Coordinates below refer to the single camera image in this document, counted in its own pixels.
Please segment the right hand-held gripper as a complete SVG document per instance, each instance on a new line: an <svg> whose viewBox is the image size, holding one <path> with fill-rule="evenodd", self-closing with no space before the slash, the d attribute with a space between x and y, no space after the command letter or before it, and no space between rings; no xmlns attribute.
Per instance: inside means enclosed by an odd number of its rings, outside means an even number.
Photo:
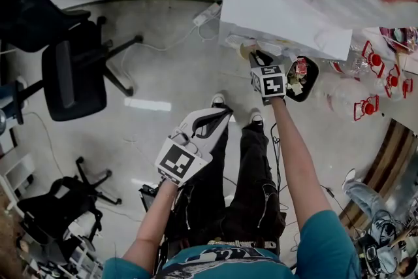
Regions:
<svg viewBox="0 0 418 279"><path fill-rule="evenodd" d="M284 66L278 64L278 58L264 50L249 53L251 84L261 95L264 106L270 105L270 99L283 98L287 90L287 77Z"/></svg>

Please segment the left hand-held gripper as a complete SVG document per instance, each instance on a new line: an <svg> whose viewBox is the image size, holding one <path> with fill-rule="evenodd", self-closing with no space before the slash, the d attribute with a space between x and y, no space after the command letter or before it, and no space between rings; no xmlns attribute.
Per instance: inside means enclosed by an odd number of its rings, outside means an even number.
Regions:
<svg viewBox="0 0 418 279"><path fill-rule="evenodd" d="M206 108L188 114L168 136L155 160L157 172L178 187L207 166L211 151L233 115L230 108Z"/></svg>

